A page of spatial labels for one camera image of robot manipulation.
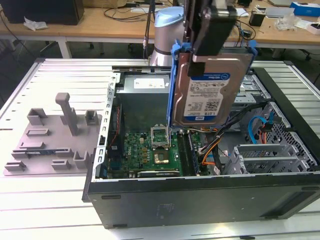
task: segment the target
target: western digital hard drive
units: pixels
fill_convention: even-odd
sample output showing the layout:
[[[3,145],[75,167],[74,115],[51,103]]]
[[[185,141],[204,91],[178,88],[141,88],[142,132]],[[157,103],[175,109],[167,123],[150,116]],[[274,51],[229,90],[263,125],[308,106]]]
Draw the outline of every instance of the western digital hard drive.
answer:
[[[204,74],[188,76],[190,53],[180,53],[174,84],[171,126],[219,126],[226,122],[241,82],[253,60],[250,49],[216,56],[193,56]]]

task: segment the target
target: floor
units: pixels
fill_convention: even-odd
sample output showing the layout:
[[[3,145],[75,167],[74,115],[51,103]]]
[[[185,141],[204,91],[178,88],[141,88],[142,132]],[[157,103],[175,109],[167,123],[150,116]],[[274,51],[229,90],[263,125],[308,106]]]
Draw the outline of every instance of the floor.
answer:
[[[40,56],[40,50],[44,48],[44,41],[27,41],[26,47],[35,55]],[[0,53],[0,108],[9,98],[11,93],[17,87],[24,75],[27,73],[35,58],[30,55],[22,45],[15,42],[15,51],[9,50]],[[90,49],[90,44],[86,42],[71,42],[69,43],[73,58],[102,58],[102,59],[141,59],[142,44],[134,44],[132,52],[128,51],[126,43],[104,43],[105,54],[100,55],[98,43],[93,43],[94,49]],[[310,51],[313,53],[312,59],[306,60],[306,55],[298,49],[287,49],[283,52],[281,60],[288,60],[294,63],[295,66],[311,81],[314,82],[320,74],[320,51]],[[273,51],[268,48],[260,50],[260,55],[257,60],[272,61]],[[59,46],[55,45],[45,52],[46,58],[62,58]],[[316,82],[316,86],[320,88],[320,79]]]

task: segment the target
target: white table frame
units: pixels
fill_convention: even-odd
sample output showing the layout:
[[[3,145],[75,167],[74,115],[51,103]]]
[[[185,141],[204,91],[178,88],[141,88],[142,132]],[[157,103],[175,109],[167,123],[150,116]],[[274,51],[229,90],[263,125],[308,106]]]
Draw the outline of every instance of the white table frame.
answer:
[[[41,36],[41,35],[17,35],[20,40],[34,41],[56,41],[64,59],[71,59],[71,51],[68,42],[94,42],[94,43],[127,43],[127,44],[142,44],[142,38],[130,37],[92,37],[92,36]],[[10,34],[0,34],[0,39],[12,40],[15,39]],[[149,40],[150,44],[154,43],[154,39]],[[226,42],[225,47],[233,47],[236,42]],[[320,44],[289,44],[289,43],[259,43],[257,48],[271,49],[306,49],[320,50]],[[104,52],[103,44],[99,44],[100,52]]]

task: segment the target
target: chip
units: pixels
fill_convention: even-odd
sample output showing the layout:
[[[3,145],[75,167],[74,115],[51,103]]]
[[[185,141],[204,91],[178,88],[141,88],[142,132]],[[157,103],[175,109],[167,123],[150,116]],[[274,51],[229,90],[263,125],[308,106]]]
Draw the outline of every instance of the chip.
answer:
[[[153,151],[154,164],[168,164],[169,151],[168,150],[155,150]]]

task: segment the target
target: motherboard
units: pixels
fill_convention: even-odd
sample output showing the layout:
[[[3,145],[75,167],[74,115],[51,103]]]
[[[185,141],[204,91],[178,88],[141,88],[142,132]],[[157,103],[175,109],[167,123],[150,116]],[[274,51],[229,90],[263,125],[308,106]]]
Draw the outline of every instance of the motherboard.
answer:
[[[149,132],[126,132],[120,158],[109,158],[108,178],[196,176],[200,135],[165,126]]]

